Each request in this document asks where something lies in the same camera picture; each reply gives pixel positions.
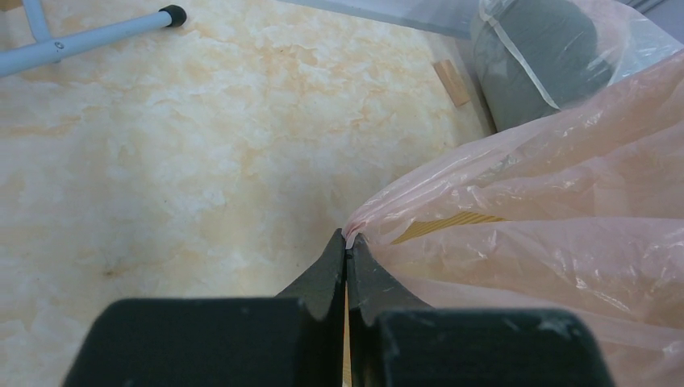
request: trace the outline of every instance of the marble floor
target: marble floor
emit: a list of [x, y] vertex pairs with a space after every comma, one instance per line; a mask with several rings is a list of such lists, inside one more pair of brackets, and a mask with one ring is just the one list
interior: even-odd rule
[[[159, 8], [43, 4], [54, 35]], [[490, 134], [432, 69], [463, 69], [451, 38], [274, 0], [178, 5], [180, 29], [0, 79], [0, 385], [57, 385], [117, 299], [278, 292], [378, 190]], [[0, 32], [31, 43], [21, 8]]]

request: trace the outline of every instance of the wooden block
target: wooden block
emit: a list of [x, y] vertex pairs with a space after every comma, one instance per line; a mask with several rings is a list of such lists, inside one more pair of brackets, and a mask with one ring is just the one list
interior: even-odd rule
[[0, 10], [13, 10], [22, 6], [22, 0], [0, 0]]
[[447, 59], [435, 63], [435, 71], [455, 107], [462, 106], [470, 101], [470, 96], [468, 95], [468, 90], [465, 89], [463, 79], [458, 75], [456, 68], [453, 67], [450, 60]]

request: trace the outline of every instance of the gray cylindrical object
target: gray cylindrical object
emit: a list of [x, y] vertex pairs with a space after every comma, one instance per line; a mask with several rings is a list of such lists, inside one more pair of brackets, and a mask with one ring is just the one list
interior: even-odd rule
[[[505, 31], [558, 108], [577, 104], [610, 81], [613, 69], [597, 55], [596, 28], [566, 0], [513, 0], [492, 20]], [[475, 69], [494, 123], [502, 131], [558, 109], [542, 97], [530, 74], [490, 23], [472, 25]]]

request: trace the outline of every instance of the plastic bag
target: plastic bag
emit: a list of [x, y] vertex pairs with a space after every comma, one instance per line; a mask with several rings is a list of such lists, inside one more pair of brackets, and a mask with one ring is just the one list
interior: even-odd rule
[[682, 199], [684, 53], [408, 173], [344, 234], [431, 305], [562, 306], [618, 385], [681, 386]]
[[615, 0], [481, 0], [471, 35], [499, 130], [576, 106], [684, 47]]

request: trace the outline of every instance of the black rubber foot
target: black rubber foot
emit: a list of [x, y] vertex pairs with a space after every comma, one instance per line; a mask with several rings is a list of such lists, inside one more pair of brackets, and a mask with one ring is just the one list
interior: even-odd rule
[[169, 24], [166, 27], [180, 27], [188, 19], [188, 14], [186, 13], [186, 10], [182, 9], [179, 6], [165, 6], [159, 11], [164, 11], [167, 14], [171, 15], [171, 24]]

